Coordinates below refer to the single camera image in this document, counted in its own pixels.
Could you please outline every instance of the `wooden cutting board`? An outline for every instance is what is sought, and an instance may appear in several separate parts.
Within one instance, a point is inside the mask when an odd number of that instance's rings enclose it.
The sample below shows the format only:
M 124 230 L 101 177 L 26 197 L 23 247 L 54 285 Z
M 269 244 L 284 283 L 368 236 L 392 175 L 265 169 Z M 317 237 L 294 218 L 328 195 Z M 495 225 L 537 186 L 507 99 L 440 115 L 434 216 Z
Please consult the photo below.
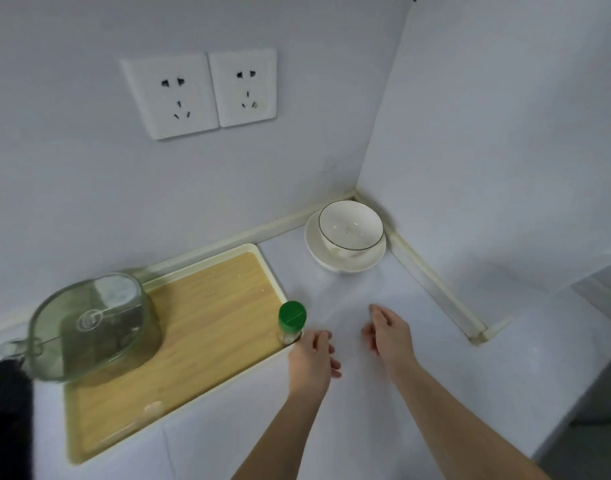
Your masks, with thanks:
M 144 286 L 163 330 L 158 352 L 110 382 L 65 386 L 68 454 L 81 463 L 281 350 L 285 296 L 245 244 Z

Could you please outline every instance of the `white saucer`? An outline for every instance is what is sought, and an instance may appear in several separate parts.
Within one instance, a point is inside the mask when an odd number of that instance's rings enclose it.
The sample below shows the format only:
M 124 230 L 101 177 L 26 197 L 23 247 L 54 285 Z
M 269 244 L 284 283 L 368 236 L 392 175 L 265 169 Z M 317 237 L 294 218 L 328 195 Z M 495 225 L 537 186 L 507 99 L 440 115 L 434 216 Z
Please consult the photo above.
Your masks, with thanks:
M 305 225 L 305 244 L 312 257 L 321 266 L 334 273 L 360 273 L 381 261 L 387 248 L 385 234 L 376 246 L 368 249 L 365 254 L 360 256 L 341 258 L 333 254 L 325 246 L 323 236 L 321 236 L 321 231 L 319 230 L 320 213 L 321 211 L 316 212 Z

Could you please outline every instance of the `wall socket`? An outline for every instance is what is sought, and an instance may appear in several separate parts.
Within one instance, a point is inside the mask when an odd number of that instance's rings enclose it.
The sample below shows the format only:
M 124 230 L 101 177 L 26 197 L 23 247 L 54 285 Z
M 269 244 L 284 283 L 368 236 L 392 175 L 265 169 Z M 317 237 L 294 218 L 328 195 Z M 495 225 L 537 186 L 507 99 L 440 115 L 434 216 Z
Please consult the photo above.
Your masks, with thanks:
M 205 54 L 121 60 L 121 65 L 152 138 L 219 127 Z
M 210 54 L 221 126 L 268 120 L 277 115 L 277 51 Z

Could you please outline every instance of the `forearm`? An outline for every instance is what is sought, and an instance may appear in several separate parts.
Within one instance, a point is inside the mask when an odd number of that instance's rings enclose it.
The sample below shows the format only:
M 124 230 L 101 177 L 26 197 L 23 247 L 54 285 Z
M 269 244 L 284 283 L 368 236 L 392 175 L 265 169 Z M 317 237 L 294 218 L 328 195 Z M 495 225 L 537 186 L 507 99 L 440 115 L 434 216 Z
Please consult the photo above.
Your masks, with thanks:
M 447 480 L 547 479 L 418 364 L 393 379 Z
M 320 405 L 320 399 L 308 395 L 288 396 L 232 480 L 295 479 Z

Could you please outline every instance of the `kitchen counter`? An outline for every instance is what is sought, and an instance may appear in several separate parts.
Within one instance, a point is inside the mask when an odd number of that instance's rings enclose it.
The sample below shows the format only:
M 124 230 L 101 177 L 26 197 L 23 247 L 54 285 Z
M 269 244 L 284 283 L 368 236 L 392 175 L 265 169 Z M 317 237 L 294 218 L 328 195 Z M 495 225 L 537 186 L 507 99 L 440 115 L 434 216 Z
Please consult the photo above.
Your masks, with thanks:
M 369 303 L 397 311 L 421 364 L 464 405 L 530 456 L 564 424 L 611 360 L 611 322 L 571 290 L 524 310 L 491 342 L 473 346 L 390 252 L 351 276 L 308 254 L 303 228 L 259 245 L 310 328 L 333 331 L 343 377 L 334 380 L 305 448 L 299 479 L 442 478 L 405 404 L 359 329 Z M 226 479 L 287 395 L 280 354 L 74 467 L 65 457 L 63 392 L 35 386 L 35 478 Z

